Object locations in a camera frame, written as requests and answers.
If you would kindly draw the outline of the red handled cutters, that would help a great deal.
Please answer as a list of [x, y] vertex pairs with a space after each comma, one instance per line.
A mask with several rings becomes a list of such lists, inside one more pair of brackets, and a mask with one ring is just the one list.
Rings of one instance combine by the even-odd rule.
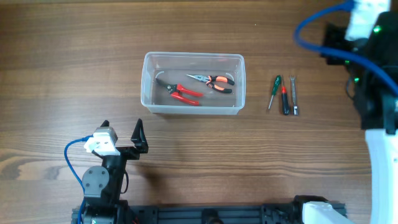
[[156, 78], [155, 79], [157, 84], [164, 87], [168, 93], [170, 94], [170, 96], [178, 101], [181, 101], [182, 103], [188, 104], [188, 105], [192, 105], [192, 106], [199, 106], [200, 103], [198, 101], [189, 99], [184, 97], [183, 94], [186, 95], [190, 95], [190, 96], [194, 96], [194, 97], [202, 97], [203, 94], [193, 91], [193, 90], [189, 90], [187, 88], [185, 88], [182, 84], [178, 83], [178, 84], [169, 84], [161, 79]]

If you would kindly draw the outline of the clear plastic container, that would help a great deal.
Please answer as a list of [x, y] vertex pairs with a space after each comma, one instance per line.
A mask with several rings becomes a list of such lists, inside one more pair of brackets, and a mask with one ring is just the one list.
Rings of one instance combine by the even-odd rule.
[[[172, 98], [156, 78], [202, 93], [202, 97], [183, 94], [200, 105]], [[149, 52], [144, 57], [141, 103], [151, 113], [236, 115], [245, 100], [246, 69], [240, 54]]]

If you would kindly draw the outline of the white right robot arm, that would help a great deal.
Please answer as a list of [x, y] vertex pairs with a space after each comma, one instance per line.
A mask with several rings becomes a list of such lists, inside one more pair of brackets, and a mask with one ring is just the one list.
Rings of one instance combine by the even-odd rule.
[[350, 97], [361, 118], [371, 161], [370, 222], [397, 223], [397, 13], [380, 13], [369, 37], [345, 40], [347, 28], [328, 24], [322, 45], [301, 38], [307, 24], [332, 11], [329, 8], [302, 21], [294, 40], [349, 73], [348, 84], [354, 91]]

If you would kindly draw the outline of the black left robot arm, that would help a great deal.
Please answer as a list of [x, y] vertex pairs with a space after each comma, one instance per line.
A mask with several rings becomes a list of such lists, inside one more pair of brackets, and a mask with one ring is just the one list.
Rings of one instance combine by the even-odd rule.
[[141, 154], [148, 153], [142, 120], [137, 120], [133, 130], [133, 146], [117, 147], [117, 140], [118, 136], [107, 120], [86, 140], [86, 151], [99, 157], [102, 163], [83, 174], [83, 203], [77, 223], [139, 223], [128, 202], [120, 196], [127, 191], [122, 189], [123, 184], [129, 185], [127, 161], [138, 160]]

